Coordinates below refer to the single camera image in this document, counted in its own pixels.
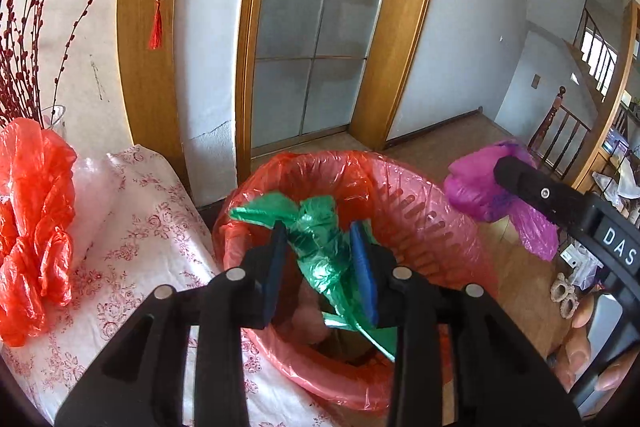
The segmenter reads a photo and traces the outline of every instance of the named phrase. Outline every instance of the red trash bag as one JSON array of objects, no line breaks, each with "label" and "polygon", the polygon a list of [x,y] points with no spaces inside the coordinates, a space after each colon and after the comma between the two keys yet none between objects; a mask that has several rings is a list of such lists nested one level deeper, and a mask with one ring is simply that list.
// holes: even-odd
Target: red trash bag
[{"label": "red trash bag", "polygon": [[8,346],[47,330],[45,300],[71,301],[74,161],[36,121],[17,118],[0,132],[0,339]]},{"label": "red trash bag", "polygon": [[[331,195],[341,229],[347,230],[355,219],[370,219],[375,238],[394,252],[398,263],[441,286],[460,289],[475,282],[496,295],[497,278],[473,220],[454,210],[432,182],[371,152],[282,153],[258,168],[226,198],[213,227],[216,261],[223,269],[238,266],[249,248],[264,245],[270,235],[263,227],[232,221],[228,210],[274,190],[296,203]],[[283,292],[297,292],[300,281],[290,286],[285,272],[281,299]],[[355,367],[312,347],[286,343],[273,325],[245,333],[274,367],[310,393],[350,409],[388,407],[393,365],[382,354]],[[445,340],[441,345],[444,378],[449,381],[449,344]]]}]

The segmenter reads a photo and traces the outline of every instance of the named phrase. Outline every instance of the blue gripper pad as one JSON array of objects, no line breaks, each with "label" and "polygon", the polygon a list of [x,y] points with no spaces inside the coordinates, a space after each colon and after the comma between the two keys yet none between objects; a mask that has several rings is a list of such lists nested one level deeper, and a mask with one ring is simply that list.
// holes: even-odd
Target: blue gripper pad
[{"label": "blue gripper pad", "polygon": [[351,223],[349,236],[362,310],[367,320],[375,327],[378,324],[378,288],[369,264],[369,238],[361,221]]}]

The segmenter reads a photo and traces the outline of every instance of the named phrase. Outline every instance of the purple plastic bag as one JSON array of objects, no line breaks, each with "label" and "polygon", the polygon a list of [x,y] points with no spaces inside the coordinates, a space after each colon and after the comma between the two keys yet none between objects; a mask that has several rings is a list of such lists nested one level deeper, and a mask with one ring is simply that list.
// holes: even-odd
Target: purple plastic bag
[{"label": "purple plastic bag", "polygon": [[536,167],[529,152],[515,140],[498,142],[454,161],[444,181],[444,192],[451,206],[476,221],[494,223],[509,216],[523,247],[551,261],[558,251],[556,226],[495,182],[495,165],[504,156],[515,156]]}]

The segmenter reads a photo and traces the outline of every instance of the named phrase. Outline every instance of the newel post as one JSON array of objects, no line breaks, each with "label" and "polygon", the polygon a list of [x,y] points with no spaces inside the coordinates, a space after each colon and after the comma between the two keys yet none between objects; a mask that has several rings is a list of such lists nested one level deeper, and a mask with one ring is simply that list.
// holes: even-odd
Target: newel post
[{"label": "newel post", "polygon": [[564,86],[560,86],[560,92],[556,96],[556,99],[554,100],[554,103],[552,104],[551,109],[549,109],[549,112],[546,114],[545,120],[542,121],[542,123],[540,124],[540,127],[538,127],[538,130],[535,132],[535,134],[531,138],[531,141],[529,142],[530,151],[537,151],[539,147],[542,145],[542,141],[545,139],[546,132],[551,127],[551,124],[554,121],[554,118],[556,117],[556,113],[558,112],[558,109],[562,104],[562,97],[564,96],[565,93],[566,93],[566,88]]}]

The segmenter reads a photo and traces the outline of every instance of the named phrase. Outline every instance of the floral tablecloth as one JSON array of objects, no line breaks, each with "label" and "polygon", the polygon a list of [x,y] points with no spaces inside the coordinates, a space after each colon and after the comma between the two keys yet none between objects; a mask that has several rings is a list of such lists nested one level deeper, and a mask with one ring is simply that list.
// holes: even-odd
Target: floral tablecloth
[{"label": "floral tablecloth", "polygon": [[[24,347],[2,349],[18,384],[43,416],[56,412],[91,361],[133,310],[161,284],[178,291],[206,284],[219,272],[209,230],[169,163],[140,146],[110,163],[121,177],[118,198],[85,260],[73,272],[73,300],[52,310],[49,333]],[[185,379],[185,425],[193,424],[190,339]],[[244,390],[252,427],[329,427],[334,422],[305,391],[242,336]]]}]

